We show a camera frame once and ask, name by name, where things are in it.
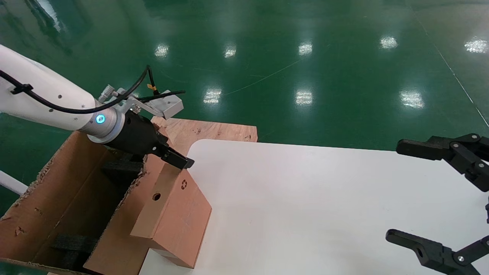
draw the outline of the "green epoxy floor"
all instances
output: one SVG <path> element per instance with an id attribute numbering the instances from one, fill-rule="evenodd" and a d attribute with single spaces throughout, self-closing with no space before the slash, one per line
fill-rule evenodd
<path id="1" fill-rule="evenodd" d="M 150 64 L 160 90 L 187 90 L 177 117 L 260 142 L 394 150 L 489 134 L 488 3 L 0 0 L 0 44 L 96 97 Z M 29 184 L 68 135 L 1 114 L 0 169 Z M 0 214 L 16 197 L 0 189 Z"/>

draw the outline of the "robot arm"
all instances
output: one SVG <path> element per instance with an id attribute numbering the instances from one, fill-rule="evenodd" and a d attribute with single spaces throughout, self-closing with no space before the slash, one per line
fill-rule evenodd
<path id="1" fill-rule="evenodd" d="M 116 92 L 108 86 L 96 100 L 46 66 L 2 45 L 0 60 L 0 112 L 57 128 L 78 130 L 93 142 L 127 153 L 154 154 L 180 169 L 190 168 L 194 163 L 169 147 L 168 138 L 160 134 L 149 119 L 133 112 L 143 108 L 153 115 L 168 118 L 183 109 L 175 95 L 178 92 L 158 94 L 144 101 L 131 96 L 148 71 L 152 80 L 149 67 L 129 90 Z"/>

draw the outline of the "white table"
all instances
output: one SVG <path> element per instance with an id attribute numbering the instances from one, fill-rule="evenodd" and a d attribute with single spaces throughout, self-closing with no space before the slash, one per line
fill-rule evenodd
<path id="1" fill-rule="evenodd" d="M 436 275 L 387 230 L 454 251 L 489 234 L 488 195 L 444 161 L 208 139 L 188 157 L 213 207 L 197 265 L 150 250 L 141 275 Z M 489 255 L 474 266 L 489 274 Z"/>

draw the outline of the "open cardboard box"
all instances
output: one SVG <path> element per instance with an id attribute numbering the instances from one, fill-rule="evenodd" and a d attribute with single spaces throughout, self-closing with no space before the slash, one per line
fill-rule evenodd
<path id="1" fill-rule="evenodd" d="M 73 132 L 1 218 L 0 261 L 59 275 L 84 274 L 60 268 L 64 252 L 50 245 L 62 232 L 100 238 L 84 264 L 86 272 L 138 274 L 148 246 L 130 233 L 164 162 L 145 157 L 141 173 L 121 200 L 100 170 L 111 160 L 115 156 L 103 145 Z"/>

